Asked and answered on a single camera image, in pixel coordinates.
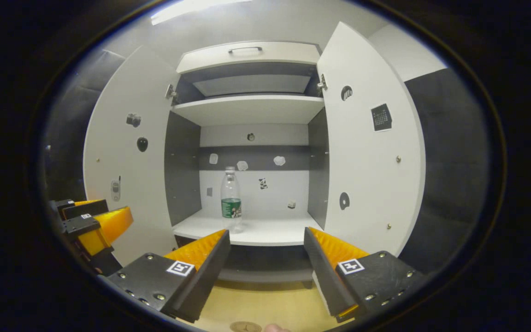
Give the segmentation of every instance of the wooden floor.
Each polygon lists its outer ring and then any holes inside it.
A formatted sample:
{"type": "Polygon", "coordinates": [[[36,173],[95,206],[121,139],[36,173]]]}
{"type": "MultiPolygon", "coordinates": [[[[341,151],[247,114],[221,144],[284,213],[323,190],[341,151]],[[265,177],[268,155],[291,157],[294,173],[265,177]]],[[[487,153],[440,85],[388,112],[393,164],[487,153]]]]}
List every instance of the wooden floor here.
{"type": "Polygon", "coordinates": [[[210,332],[230,332],[230,324],[236,321],[256,323],[262,331],[267,324],[278,324],[291,332],[324,331],[341,325],[327,313],[315,285],[308,290],[299,282],[264,285],[219,281],[193,325],[210,332]]]}

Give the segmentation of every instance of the green bottle label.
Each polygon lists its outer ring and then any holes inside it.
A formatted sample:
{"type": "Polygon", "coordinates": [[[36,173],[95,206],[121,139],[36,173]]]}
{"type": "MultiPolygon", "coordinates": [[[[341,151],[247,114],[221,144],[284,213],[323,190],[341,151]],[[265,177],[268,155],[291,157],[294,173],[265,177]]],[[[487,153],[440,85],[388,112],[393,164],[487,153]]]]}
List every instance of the green bottle label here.
{"type": "Polygon", "coordinates": [[[221,200],[223,217],[238,218],[241,216],[241,200],[239,198],[225,198],[221,200]]]}

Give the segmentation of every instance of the drawer handle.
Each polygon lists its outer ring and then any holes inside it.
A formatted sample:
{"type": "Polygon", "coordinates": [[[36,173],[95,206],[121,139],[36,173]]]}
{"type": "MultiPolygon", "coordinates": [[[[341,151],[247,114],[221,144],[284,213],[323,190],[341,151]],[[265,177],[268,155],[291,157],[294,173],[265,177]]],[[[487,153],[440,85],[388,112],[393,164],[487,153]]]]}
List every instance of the drawer handle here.
{"type": "Polygon", "coordinates": [[[232,53],[234,50],[242,50],[243,48],[257,48],[258,51],[263,51],[264,49],[261,48],[261,46],[249,46],[249,47],[238,47],[238,48],[231,48],[229,50],[229,53],[232,53]]]}

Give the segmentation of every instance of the open cabinet door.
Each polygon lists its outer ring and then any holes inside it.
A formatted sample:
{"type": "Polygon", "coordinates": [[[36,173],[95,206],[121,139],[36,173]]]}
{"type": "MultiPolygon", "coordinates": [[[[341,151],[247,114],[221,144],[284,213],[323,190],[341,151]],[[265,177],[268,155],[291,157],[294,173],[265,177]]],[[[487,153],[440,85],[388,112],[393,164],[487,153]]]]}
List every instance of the open cabinet door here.
{"type": "Polygon", "coordinates": [[[367,252],[398,256],[415,226],[425,184],[415,104],[392,67],[344,23],[317,69],[326,84],[329,128],[324,231],[367,252]]]}
{"type": "Polygon", "coordinates": [[[123,266],[146,252],[165,255],[177,247],[165,196],[164,154],[171,109],[166,91],[178,79],[175,69],[141,46],[110,78],[91,114],[84,185],[88,200],[104,198],[110,210],[130,207],[134,222],[112,244],[123,266]],[[136,128],[127,124],[130,113],[141,118],[136,128]],[[139,138],[147,142],[144,152],[139,138]]]}

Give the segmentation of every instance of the plastic water bottle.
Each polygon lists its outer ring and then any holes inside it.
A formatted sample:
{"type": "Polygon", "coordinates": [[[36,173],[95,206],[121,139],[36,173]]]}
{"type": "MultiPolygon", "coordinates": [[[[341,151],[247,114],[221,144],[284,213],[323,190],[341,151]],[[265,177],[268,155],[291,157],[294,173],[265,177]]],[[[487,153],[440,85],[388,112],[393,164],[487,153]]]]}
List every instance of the plastic water bottle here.
{"type": "Polygon", "coordinates": [[[221,185],[221,208],[224,227],[231,233],[242,231],[241,190],[235,176],[234,166],[225,169],[223,185],[221,185]]]}

